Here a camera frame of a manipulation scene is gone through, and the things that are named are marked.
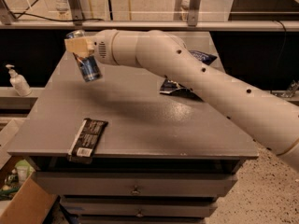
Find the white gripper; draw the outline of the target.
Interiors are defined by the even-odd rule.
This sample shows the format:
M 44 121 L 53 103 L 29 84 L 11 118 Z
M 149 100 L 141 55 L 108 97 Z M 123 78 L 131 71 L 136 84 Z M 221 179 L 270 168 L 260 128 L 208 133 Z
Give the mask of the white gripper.
M 64 44 L 67 51 L 78 56 L 94 54 L 94 58 L 100 63 L 117 65 L 113 57 L 113 41 L 117 33 L 117 30 L 103 30 L 94 36 L 94 44 L 91 39 L 85 36 L 68 38 Z

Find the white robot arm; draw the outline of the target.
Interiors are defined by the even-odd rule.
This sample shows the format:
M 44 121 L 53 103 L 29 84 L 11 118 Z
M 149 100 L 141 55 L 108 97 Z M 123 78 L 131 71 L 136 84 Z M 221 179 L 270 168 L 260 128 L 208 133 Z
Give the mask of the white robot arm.
M 177 36 L 158 30 L 103 30 L 64 43 L 80 57 L 144 68 L 177 82 L 299 171 L 299 106 L 198 61 Z

